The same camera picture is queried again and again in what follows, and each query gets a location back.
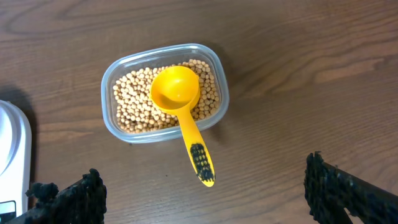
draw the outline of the round weighing plate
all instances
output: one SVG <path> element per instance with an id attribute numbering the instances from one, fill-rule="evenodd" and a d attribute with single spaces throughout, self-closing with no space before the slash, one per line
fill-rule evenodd
<path id="1" fill-rule="evenodd" d="M 17 128 L 12 113 L 0 102 L 0 175 L 15 151 Z"/>

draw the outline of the yellow measuring spoon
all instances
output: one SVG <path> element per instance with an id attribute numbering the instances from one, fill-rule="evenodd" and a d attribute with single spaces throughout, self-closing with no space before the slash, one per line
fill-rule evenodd
<path id="1" fill-rule="evenodd" d="M 187 67 L 166 68 L 154 79 L 150 98 L 163 112 L 176 115 L 193 169 L 211 187 L 215 181 L 213 163 L 190 110 L 200 97 L 199 77 Z"/>

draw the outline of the digital display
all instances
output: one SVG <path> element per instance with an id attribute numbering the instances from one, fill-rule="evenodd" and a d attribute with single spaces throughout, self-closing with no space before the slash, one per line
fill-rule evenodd
<path id="1" fill-rule="evenodd" d="M 5 224 L 6 222 L 17 217 L 16 203 L 11 202 L 1 202 L 0 203 L 0 224 Z"/>

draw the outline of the plastic container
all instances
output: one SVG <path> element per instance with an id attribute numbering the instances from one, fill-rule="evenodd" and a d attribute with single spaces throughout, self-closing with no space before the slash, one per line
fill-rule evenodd
<path id="1" fill-rule="evenodd" d="M 123 75 L 140 68 L 154 68 L 187 62 L 189 59 L 205 61 L 215 75 L 215 84 L 220 96 L 218 111 L 209 118 L 197 121 L 199 130 L 215 125 L 226 113 L 229 103 L 228 86 L 217 54 L 200 44 L 182 44 L 133 54 L 115 61 L 106 70 L 101 83 L 101 101 L 104 122 L 109 131 L 117 138 L 129 143 L 159 142 L 182 137 L 179 126 L 147 133 L 131 134 L 123 131 L 117 124 L 116 107 L 112 87 Z"/>

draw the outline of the kitchen scale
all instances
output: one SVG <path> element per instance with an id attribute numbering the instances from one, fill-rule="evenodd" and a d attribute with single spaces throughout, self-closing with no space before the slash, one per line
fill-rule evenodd
<path id="1" fill-rule="evenodd" d="M 31 145 L 25 114 L 0 100 L 0 224 L 27 211 Z"/>

